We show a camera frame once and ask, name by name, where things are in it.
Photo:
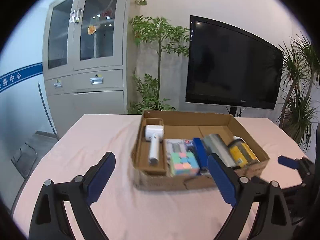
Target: metal screw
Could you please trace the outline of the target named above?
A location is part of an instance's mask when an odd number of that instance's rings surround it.
[[[276,182],[275,180],[273,180],[273,181],[271,182],[271,185],[274,186],[274,187],[278,187],[278,186],[279,186],[279,183]]]
[[[81,175],[78,175],[75,177],[75,182],[81,182],[82,181],[82,176]]]
[[[45,182],[44,182],[44,185],[45,186],[49,186],[51,184],[51,179],[47,179]]]
[[[241,177],[241,178],[240,178],[240,181],[241,181],[242,183],[248,183],[248,182],[249,182],[249,179],[248,179],[247,177]]]

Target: white lint roller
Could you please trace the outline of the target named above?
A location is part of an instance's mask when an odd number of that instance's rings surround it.
[[[159,161],[159,147],[164,133],[163,125],[146,125],[146,141],[151,141],[149,150],[149,165],[157,165]]]

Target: potted plant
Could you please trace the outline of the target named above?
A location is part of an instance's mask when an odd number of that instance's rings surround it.
[[[281,47],[284,52],[284,64],[283,64],[283,73],[284,73],[284,84],[285,86],[289,86],[289,91],[285,89],[281,90],[286,93],[284,97],[284,104],[282,106],[281,115],[279,117],[279,127],[283,129],[283,121],[285,111],[287,109],[287,104],[290,100],[293,89],[296,85],[300,85],[300,80],[305,78],[305,68],[301,65],[301,57],[294,49],[293,44],[290,43],[290,47],[288,48],[286,44],[284,44],[284,48]]]
[[[163,101],[160,100],[160,84],[161,84],[161,55],[162,53],[180,54],[188,57],[189,55],[189,29],[182,26],[172,26],[164,17],[143,17],[135,16],[130,24],[132,26],[134,40],[137,45],[141,42],[157,44],[158,55],[158,78],[153,79],[146,74],[144,82],[138,76],[134,75],[134,81],[138,93],[142,97],[142,101],[130,103],[129,113],[140,114],[143,109],[158,109],[158,110],[175,110]]]
[[[308,150],[311,141],[312,118],[316,109],[310,105],[310,97],[304,95],[304,89],[295,86],[284,114],[283,130],[299,146]]]
[[[311,93],[311,88],[314,83],[314,78],[316,77],[315,84],[319,83],[320,79],[320,62],[316,54],[316,50],[308,38],[302,35],[298,39],[292,40],[294,48],[302,59],[302,63],[308,69],[309,72],[309,87],[306,96],[309,97]]]
[[[299,146],[308,149],[313,129],[312,119],[316,113],[316,108],[311,106],[310,92],[314,76],[317,77],[316,82],[319,81],[319,60],[311,43],[304,36],[292,39],[290,47],[284,45],[282,50],[284,84],[289,85],[289,90],[283,89],[286,96],[283,97],[279,127]]]

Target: blue wall stripe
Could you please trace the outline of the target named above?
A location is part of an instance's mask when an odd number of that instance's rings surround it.
[[[11,71],[0,77],[0,93],[21,81],[42,73],[42,62]]]

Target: table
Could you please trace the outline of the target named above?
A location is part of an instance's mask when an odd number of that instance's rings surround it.
[[[295,170],[277,163],[280,155],[301,158],[304,153],[279,127],[266,118],[237,118],[270,157],[261,177],[280,186],[301,183]],[[140,115],[84,115],[46,154],[30,176],[18,200],[13,219],[28,235],[33,208],[46,179],[55,183],[84,175],[111,151],[116,168],[100,199],[91,205],[110,240],[212,240],[231,211],[217,189],[147,192],[132,183],[130,151]],[[246,239],[257,210],[254,204],[240,239]],[[66,212],[76,239],[83,239],[72,209]]]

